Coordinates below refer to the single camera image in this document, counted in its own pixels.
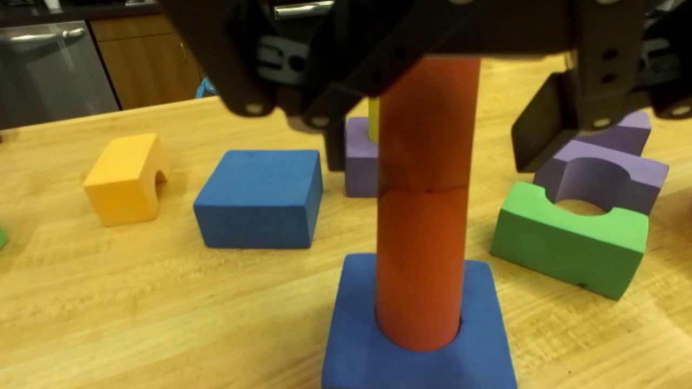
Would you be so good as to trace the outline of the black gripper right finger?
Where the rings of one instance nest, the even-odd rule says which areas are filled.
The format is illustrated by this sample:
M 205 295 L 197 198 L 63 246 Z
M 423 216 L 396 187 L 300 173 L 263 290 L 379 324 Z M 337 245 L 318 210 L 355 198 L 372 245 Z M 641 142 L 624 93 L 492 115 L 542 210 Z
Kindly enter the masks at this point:
M 552 74 L 513 124 L 514 169 L 533 173 L 575 136 L 575 110 L 566 74 Z

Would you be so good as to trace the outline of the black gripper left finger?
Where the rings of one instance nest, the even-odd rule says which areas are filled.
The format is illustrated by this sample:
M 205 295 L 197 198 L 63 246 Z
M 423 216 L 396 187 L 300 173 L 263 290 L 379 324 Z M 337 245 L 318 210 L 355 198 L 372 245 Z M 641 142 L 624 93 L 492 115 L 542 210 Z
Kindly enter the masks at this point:
M 329 119 L 325 130 L 327 166 L 342 171 L 346 166 L 346 115 L 358 101 L 358 93 L 346 85 L 329 83 L 323 93 L 323 110 Z

